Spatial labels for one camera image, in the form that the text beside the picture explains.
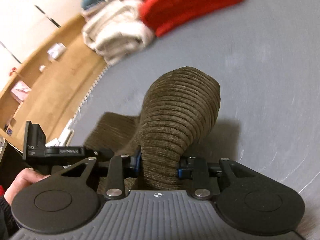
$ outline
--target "wooden surface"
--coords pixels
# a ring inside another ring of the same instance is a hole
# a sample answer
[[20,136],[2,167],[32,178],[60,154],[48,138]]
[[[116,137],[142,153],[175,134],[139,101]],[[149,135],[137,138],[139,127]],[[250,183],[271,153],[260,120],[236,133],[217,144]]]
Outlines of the wooden surface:
[[[15,122],[9,126],[13,131],[12,136],[0,130],[1,136],[4,135],[18,149],[22,149],[26,121],[40,124],[47,141],[58,137],[105,67],[103,58],[83,43],[81,29],[84,23],[83,18],[77,16],[59,29],[22,64],[19,74],[14,74],[2,91],[1,128],[19,106],[10,95],[14,84],[23,80],[31,87],[27,99],[14,114]],[[63,43],[67,50],[56,62],[51,63],[47,50],[56,42]],[[42,74],[38,69],[40,65],[46,66]]]

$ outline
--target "gray table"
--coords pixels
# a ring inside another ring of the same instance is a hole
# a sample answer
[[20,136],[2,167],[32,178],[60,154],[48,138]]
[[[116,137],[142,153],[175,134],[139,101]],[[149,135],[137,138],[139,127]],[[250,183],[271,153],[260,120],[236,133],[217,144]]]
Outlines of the gray table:
[[320,238],[320,0],[246,0],[191,21],[107,70],[82,109],[72,145],[107,111],[135,115],[153,81],[193,66],[221,85],[203,144],[301,193],[300,231]]

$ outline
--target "ribbed brown cloth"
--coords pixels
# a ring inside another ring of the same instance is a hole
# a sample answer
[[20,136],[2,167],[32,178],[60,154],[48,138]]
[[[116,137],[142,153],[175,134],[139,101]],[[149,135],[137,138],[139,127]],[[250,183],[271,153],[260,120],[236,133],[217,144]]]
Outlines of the ribbed brown cloth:
[[[138,188],[180,188],[179,159],[214,126],[220,107],[219,83],[192,67],[170,71],[149,88],[140,116],[105,113],[85,145],[132,155],[140,145]],[[131,187],[133,180],[126,183]]]

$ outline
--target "red folded fabric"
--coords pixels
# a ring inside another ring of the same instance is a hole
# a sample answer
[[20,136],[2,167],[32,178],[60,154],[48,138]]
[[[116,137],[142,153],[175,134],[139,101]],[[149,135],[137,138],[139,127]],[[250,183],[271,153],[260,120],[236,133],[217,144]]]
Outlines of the red folded fabric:
[[145,0],[141,20],[160,37],[173,28],[217,9],[242,0]]

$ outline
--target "gray ribbed panel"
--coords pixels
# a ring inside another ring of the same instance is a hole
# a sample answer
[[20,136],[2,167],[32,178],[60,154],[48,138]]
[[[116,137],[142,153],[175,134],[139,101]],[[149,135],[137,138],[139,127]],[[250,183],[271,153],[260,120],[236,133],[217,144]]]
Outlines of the gray ribbed panel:
[[132,191],[109,201],[100,214],[75,231],[46,236],[21,229],[12,240],[299,240],[294,232],[251,236],[227,225],[211,203],[190,198],[184,190]]

